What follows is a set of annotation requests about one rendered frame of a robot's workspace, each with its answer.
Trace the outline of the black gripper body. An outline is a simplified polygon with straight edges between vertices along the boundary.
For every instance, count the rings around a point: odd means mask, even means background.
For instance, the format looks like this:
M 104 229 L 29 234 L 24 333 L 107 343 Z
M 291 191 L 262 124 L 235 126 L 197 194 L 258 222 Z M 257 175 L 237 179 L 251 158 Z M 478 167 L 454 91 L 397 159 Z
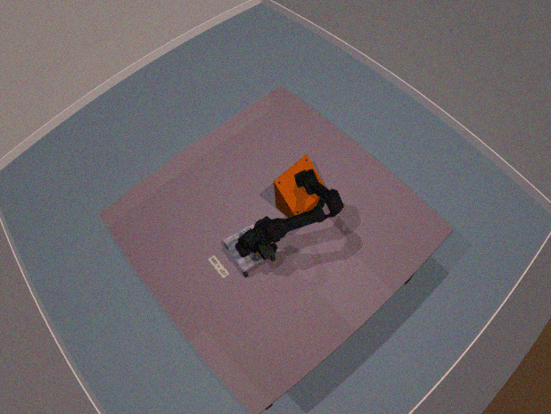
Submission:
M 280 239 L 281 239 L 281 238 L 280 238 Z M 280 239 L 277 240 L 277 241 L 275 241 L 275 242 L 273 242 L 273 243 L 276 243 L 276 242 L 280 241 Z M 253 245 L 252 248 L 251 248 L 251 251 L 252 251 L 252 252 L 255 251 L 254 249 L 255 249 L 255 248 L 257 247 L 257 245 L 259 245 L 259 244 L 262 244 L 262 243 L 261 243 L 261 242 L 257 242 L 255 245 Z M 237 252 L 240 254 L 241 257 L 244 257 L 244 256 L 246 256 L 246 255 L 248 255 L 248 254 L 251 254 L 251 251 L 250 251 L 250 250 L 249 250 L 249 251 L 245 251 L 238 243 L 235 244 L 235 247 L 234 247 L 234 248 L 237 250 Z

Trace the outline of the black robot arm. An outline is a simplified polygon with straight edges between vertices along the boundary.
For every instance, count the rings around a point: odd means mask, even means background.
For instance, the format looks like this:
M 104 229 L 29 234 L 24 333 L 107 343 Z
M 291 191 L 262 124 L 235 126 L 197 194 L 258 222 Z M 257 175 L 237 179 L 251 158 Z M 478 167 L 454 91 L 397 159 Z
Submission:
M 295 176 L 296 175 L 296 176 Z M 337 190 L 328 190 L 318 179 L 314 169 L 303 170 L 294 174 L 298 188 L 304 186 L 310 195 L 316 194 L 320 197 L 317 206 L 310 211 L 292 216 L 287 219 L 270 219 L 266 216 L 255 223 L 254 229 L 249 229 L 240 238 L 238 244 L 249 251 L 257 242 L 254 249 L 265 260 L 272 257 L 277 250 L 276 244 L 271 244 L 284 237 L 287 232 L 307 225 L 323 222 L 326 218 L 335 217 L 344 207 L 341 197 Z M 329 214 L 325 215 L 323 208 L 327 204 Z M 268 239 L 266 239 L 266 237 Z

